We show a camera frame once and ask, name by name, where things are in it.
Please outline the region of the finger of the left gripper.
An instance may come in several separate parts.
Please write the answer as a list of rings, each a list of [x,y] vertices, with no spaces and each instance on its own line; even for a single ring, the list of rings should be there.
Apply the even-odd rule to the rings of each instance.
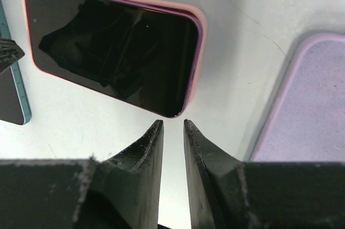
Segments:
[[[21,47],[11,39],[1,38],[0,47],[0,74],[2,74],[22,59],[25,53]]]

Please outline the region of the lilac phone case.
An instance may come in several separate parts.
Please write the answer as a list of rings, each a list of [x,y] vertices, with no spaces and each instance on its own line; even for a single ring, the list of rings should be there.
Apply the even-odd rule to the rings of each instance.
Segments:
[[[250,160],[344,161],[344,35],[297,47]]]

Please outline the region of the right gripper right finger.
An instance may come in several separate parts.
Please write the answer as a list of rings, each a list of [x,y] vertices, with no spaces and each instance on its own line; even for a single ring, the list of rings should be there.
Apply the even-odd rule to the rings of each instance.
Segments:
[[[344,228],[344,163],[242,162],[184,121],[192,228]]]

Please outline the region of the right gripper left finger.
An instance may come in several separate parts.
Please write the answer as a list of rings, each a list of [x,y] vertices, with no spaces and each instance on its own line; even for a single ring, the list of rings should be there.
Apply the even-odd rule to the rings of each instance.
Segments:
[[[99,162],[1,160],[1,228],[158,228],[163,121]]]

